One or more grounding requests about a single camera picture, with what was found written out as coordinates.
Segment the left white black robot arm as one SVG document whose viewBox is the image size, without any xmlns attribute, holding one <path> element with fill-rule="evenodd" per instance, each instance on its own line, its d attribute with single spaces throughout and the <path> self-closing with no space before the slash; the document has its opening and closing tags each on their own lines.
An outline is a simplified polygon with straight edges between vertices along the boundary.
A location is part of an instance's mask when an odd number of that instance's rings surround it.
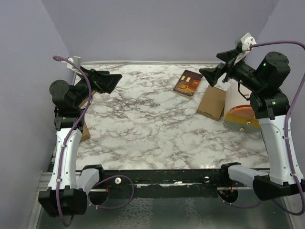
<svg viewBox="0 0 305 229">
<path fill-rule="evenodd" d="M 49 88 L 55 104 L 56 154 L 47 190 L 39 193 L 38 200 L 50 217 L 83 215 L 91 188 L 105 184 L 101 165 L 85 166 L 76 176 L 77 151 L 85 124 L 81 104 L 89 99 L 90 92 L 110 94 L 122 75 L 81 70 L 87 78 L 81 78 L 76 85 L 56 80 Z"/>
</svg>

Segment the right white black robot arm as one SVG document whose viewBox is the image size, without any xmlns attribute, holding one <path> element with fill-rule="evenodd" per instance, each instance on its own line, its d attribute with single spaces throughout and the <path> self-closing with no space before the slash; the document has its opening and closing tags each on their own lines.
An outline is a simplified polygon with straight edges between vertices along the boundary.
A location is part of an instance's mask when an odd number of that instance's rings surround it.
<svg viewBox="0 0 305 229">
<path fill-rule="evenodd" d="M 261 201 L 291 196 L 305 190 L 305 179 L 295 156 L 288 112 L 292 108 L 280 86 L 289 75 L 288 58 L 279 52 L 269 52 L 257 69 L 239 58 L 237 50 L 217 54 L 222 60 L 215 68 L 201 68 L 199 73 L 211 87 L 225 75 L 251 91 L 249 101 L 261 127 L 269 158 L 269 173 L 244 167 L 240 163 L 225 164 L 219 174 L 220 183 L 229 187 L 235 181 L 252 188 Z"/>
</svg>

